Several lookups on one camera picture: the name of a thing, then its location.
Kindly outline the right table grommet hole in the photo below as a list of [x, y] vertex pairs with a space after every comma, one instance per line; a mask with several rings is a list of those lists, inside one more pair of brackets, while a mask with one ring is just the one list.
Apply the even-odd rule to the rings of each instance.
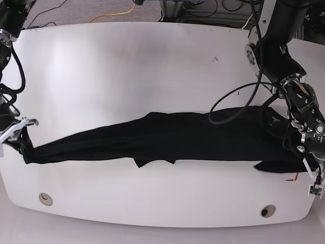
[[260, 214], [263, 218], [269, 218], [275, 213], [275, 211], [276, 207], [274, 205], [267, 205], [261, 210]]

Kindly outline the left table grommet hole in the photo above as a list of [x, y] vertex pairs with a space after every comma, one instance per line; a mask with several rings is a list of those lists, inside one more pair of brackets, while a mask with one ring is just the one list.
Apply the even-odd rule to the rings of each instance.
[[51, 206], [53, 204], [52, 198], [46, 193], [40, 193], [39, 200], [45, 206]]

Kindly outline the red tape rectangle marking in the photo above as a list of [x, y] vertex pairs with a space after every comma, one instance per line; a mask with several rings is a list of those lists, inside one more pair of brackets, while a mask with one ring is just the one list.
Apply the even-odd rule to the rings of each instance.
[[299, 177], [299, 173], [296, 173], [292, 178], [286, 179], [285, 181], [294, 182], [297, 181], [298, 177]]

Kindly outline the aluminium frame stand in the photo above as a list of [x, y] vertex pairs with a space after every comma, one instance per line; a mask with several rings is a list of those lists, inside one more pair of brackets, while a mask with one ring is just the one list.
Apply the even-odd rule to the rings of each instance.
[[159, 1], [162, 22], [178, 22], [184, 1]]

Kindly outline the table grommet hole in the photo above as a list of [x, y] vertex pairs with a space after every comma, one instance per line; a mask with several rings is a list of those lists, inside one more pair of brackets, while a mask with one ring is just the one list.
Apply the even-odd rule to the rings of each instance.
[[274, 205], [267, 205], [261, 210], [260, 214], [263, 218], [269, 218], [275, 213], [275, 211], [276, 207]]
[[51, 206], [53, 204], [52, 198], [46, 193], [40, 193], [39, 200], [45, 206]]

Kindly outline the black t-shirt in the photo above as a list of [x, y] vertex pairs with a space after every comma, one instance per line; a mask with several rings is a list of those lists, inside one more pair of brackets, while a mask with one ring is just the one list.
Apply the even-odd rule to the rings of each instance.
[[23, 156], [25, 163], [102, 161], [131, 158], [138, 167], [156, 160], [254, 161], [255, 168], [272, 173], [300, 173], [301, 158], [287, 151], [281, 139], [268, 135], [259, 118], [260, 108], [247, 108], [238, 119], [214, 125], [237, 108], [212, 114], [160, 113], [111, 126], [80, 132], [36, 147]]

